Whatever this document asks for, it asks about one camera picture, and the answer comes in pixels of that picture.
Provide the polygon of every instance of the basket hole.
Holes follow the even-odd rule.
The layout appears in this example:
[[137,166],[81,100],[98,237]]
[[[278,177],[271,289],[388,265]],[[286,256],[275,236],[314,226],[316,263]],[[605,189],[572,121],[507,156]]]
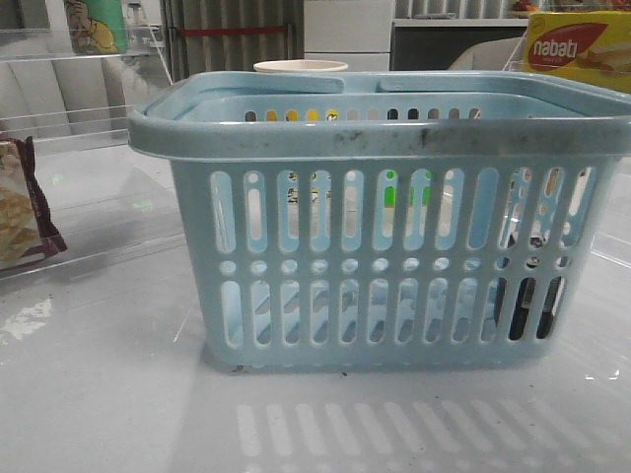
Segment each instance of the basket hole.
[[269,285],[264,281],[254,281],[250,286],[250,302],[254,312],[254,335],[256,342],[267,345],[271,340],[271,312]]
[[449,282],[445,278],[434,279],[427,292],[426,323],[424,339],[428,343],[438,341],[441,336],[441,326],[445,316],[445,304]]
[[534,269],[534,268],[537,268],[540,263],[541,263],[541,259],[538,256],[531,255],[528,258],[526,258],[526,263],[524,264],[524,267],[526,269]]
[[285,112],[285,121],[298,121],[298,111],[291,109]]
[[462,265],[465,271],[475,271],[482,265],[482,260],[477,257],[466,258]]
[[315,332],[314,343],[322,344],[328,340],[328,320],[325,320]]
[[346,172],[343,191],[342,247],[353,251],[359,248],[362,239],[363,173],[355,169]]
[[440,318],[433,318],[430,320],[429,326],[427,327],[427,332],[425,334],[425,340],[428,343],[437,342],[441,335],[441,325],[443,321]]
[[405,261],[403,261],[403,271],[416,271],[420,265],[421,263],[418,258],[406,258]]
[[344,274],[353,274],[359,267],[359,261],[353,258],[342,261],[342,272]]
[[280,270],[283,274],[289,276],[298,270],[298,263],[293,259],[286,259],[281,263]]
[[399,343],[405,343],[410,340],[412,337],[412,331],[414,329],[414,321],[412,319],[406,318],[403,320],[401,324],[401,329],[398,331],[398,335],[396,340]]
[[386,323],[383,320],[380,320],[375,325],[375,328],[371,332],[371,342],[379,343],[384,339],[384,329],[386,328]]
[[569,256],[561,256],[560,258],[557,258],[556,260],[556,267],[557,268],[567,268],[568,266],[570,266],[571,261],[570,261],[570,257]]
[[329,110],[326,111],[326,121],[337,121],[338,117],[339,117],[338,110],[334,108],[330,108]]
[[252,264],[250,264],[249,271],[254,276],[262,276],[267,271],[267,263],[262,260],[254,261]]
[[500,256],[495,260],[495,269],[506,269],[511,264],[511,259]]
[[228,343],[240,347],[244,341],[244,315],[241,306],[241,287],[235,281],[226,281],[221,285],[221,306]]
[[376,273],[381,273],[382,271],[385,271],[387,269],[387,265],[387,259],[378,258],[373,261],[373,271]]
[[359,285],[354,279],[342,281],[339,288],[339,333],[343,343],[352,343],[357,336]]
[[468,245],[477,249],[484,246],[488,240],[493,209],[495,206],[499,173],[496,169],[483,169],[477,177],[473,211],[470,219]]
[[449,169],[441,196],[439,227],[436,236],[438,249],[449,249],[456,243],[458,215],[462,200],[464,173],[462,169]]
[[468,318],[461,318],[456,323],[456,330],[454,331],[454,341],[463,342],[469,335],[470,320]]
[[548,174],[547,181],[545,183],[545,195],[551,197],[554,191],[559,188],[563,182],[563,170],[560,168],[553,168]]
[[543,304],[543,312],[536,329],[536,338],[547,338],[554,328],[554,320],[563,303],[565,295],[565,278],[558,277],[550,281]]
[[237,265],[234,261],[222,261],[219,270],[224,276],[232,276],[237,271]]
[[515,301],[515,310],[513,311],[511,328],[509,329],[509,338],[511,340],[520,340],[524,336],[524,330],[530,314],[530,304],[532,303],[535,288],[536,280],[534,278],[522,279],[518,297]]
[[450,261],[448,258],[438,258],[434,261],[434,270],[443,271],[450,267]]
[[317,259],[312,263],[312,272],[320,275],[324,274],[328,269],[328,262],[325,259]]
[[386,335],[386,307],[388,281],[376,279],[370,285],[370,304],[368,306],[369,340],[380,343]]
[[357,322],[353,320],[344,330],[342,334],[342,342],[344,343],[352,343],[355,340]]
[[487,298],[484,304],[484,322],[481,333],[481,339],[484,342],[489,342],[495,338],[505,293],[505,278],[498,278],[489,283]]

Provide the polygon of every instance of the snack bag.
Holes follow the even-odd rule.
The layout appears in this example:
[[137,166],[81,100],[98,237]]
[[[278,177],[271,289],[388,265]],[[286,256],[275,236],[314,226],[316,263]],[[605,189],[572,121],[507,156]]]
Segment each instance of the snack bag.
[[35,180],[33,140],[0,141],[0,271],[65,249]]
[[534,13],[524,70],[631,93],[631,13]]

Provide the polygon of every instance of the yellow item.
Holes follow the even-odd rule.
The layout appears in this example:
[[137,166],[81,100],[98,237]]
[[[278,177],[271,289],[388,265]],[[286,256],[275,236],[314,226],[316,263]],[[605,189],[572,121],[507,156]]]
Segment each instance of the yellow item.
[[533,13],[524,70],[631,93],[631,13]]
[[105,23],[92,19],[88,35],[98,52],[118,52],[114,35]]

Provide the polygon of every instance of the glass shelf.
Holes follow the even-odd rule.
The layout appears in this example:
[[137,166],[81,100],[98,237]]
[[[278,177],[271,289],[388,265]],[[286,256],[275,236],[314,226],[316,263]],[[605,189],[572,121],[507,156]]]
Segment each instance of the glass shelf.
[[159,27],[129,27],[114,31],[127,39],[124,52],[78,53],[72,48],[68,30],[0,30],[0,62],[77,59],[86,57],[148,56],[163,47]]

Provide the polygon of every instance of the plastic basket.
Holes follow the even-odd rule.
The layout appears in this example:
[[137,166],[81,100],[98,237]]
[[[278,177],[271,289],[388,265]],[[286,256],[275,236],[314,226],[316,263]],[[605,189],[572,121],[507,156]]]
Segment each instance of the plastic basket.
[[629,96],[519,73],[209,73],[129,132],[172,160],[219,359],[478,363],[555,338],[624,115]]

